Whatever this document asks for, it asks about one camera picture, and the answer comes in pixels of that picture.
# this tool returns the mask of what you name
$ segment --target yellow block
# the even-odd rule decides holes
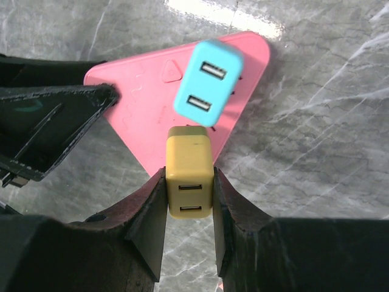
[[[211,142],[201,126],[173,127],[166,144],[166,182],[173,218],[211,214],[213,193]]]

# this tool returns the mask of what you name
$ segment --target small pink object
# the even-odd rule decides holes
[[[241,79],[218,123],[208,129],[213,162],[250,99],[270,59],[266,41],[253,32],[219,38],[244,55]],[[120,93],[105,117],[149,175],[165,165],[166,139],[173,126],[196,125],[178,115],[173,102],[196,43],[137,55],[93,67],[85,85],[108,83]]]

